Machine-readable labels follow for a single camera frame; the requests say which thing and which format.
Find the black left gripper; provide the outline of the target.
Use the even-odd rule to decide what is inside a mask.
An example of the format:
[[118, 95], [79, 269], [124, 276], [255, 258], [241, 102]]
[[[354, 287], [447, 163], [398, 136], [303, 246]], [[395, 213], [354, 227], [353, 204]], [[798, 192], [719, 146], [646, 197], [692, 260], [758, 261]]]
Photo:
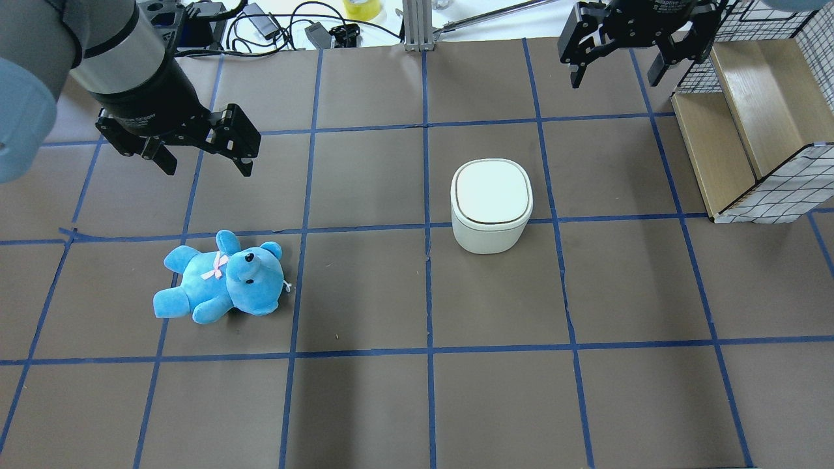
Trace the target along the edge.
[[238, 104], [227, 104], [218, 112], [206, 109], [174, 57], [164, 57], [137, 88], [92, 96], [102, 105], [95, 127], [122, 156], [139, 155], [175, 175], [178, 160], [160, 138], [174, 140], [184, 134], [187, 145], [222, 155], [242, 176], [252, 175], [261, 134]]

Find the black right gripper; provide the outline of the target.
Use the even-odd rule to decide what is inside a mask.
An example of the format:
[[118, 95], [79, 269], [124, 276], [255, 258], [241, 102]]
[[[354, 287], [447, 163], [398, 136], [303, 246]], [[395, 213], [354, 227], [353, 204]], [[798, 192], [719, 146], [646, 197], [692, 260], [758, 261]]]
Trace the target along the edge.
[[575, 3], [558, 41], [560, 62], [571, 71], [571, 88], [580, 87], [590, 63], [620, 48], [658, 48], [647, 72], [652, 87], [684, 59], [703, 63], [726, 6], [727, 1]]

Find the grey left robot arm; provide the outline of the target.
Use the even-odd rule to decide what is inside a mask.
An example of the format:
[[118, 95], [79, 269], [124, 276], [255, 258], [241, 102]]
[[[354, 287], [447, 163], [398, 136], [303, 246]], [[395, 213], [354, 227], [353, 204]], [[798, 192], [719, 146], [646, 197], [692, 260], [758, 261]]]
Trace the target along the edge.
[[53, 130], [68, 78], [101, 106], [96, 128], [124, 156], [167, 175], [171, 145], [231, 160], [245, 177], [261, 134], [244, 110], [212, 112], [134, 1], [2, 2], [2, 182], [28, 172]]

